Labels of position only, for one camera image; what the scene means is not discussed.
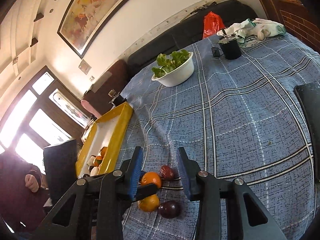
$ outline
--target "orange fruit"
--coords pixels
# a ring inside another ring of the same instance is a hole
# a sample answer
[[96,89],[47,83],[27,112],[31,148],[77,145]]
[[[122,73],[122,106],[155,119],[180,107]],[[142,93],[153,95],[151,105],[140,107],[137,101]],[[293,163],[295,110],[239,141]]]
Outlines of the orange fruit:
[[102,163],[102,156],[97,156],[95,159],[94,159],[94,161],[93,161],[93,165],[94,166],[96,166],[96,167],[98,167],[101,163]]
[[160,200],[156,194],[138,201],[138,207],[144,212],[153,212],[160,205]]
[[154,183],[157,185],[158,188],[161,188],[160,176],[153,171],[147,172],[146,174],[143,175],[141,179],[141,186],[147,185],[149,183]]
[[101,150],[100,150],[100,155],[102,156],[102,158],[104,157],[104,155],[106,154],[106,151],[107,151],[108,147],[102,147]]

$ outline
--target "bowl of lettuce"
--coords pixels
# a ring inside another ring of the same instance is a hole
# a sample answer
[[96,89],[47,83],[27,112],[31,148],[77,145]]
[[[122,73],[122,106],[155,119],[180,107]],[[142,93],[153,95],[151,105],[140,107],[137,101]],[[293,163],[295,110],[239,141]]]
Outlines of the bowl of lettuce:
[[158,81],[166,87],[174,87],[186,81],[195,70],[192,62],[193,52],[185,49],[174,51],[169,57],[159,54],[158,67],[153,67],[152,81]]

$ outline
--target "white bowl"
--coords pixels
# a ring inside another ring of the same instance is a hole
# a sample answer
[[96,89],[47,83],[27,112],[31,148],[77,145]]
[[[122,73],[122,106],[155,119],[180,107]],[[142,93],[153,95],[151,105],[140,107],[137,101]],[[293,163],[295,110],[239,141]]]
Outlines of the white bowl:
[[170,73],[164,75],[161,78],[156,78],[153,74],[151,80],[158,81],[166,87],[174,87],[182,82],[185,82],[194,72],[195,66],[192,61],[193,52],[189,52],[189,58],[185,63],[183,63],[180,67],[177,67],[175,70]]

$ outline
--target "brown chair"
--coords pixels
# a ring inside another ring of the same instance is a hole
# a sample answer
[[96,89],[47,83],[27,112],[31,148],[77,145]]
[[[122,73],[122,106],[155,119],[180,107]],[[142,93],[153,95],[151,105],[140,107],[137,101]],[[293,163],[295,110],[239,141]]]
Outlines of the brown chair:
[[122,59],[114,63],[108,71],[102,74],[88,90],[82,100],[89,104],[101,115],[110,111],[113,104],[110,103],[111,97],[108,95],[110,90],[116,93],[121,92],[128,84],[128,66]]

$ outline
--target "brick pattern panel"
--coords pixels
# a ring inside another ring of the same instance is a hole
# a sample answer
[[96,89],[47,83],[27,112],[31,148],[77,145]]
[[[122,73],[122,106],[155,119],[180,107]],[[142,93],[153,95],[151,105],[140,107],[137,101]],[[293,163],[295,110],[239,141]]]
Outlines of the brick pattern panel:
[[292,13],[280,10],[287,32],[320,53],[320,30],[316,25]]

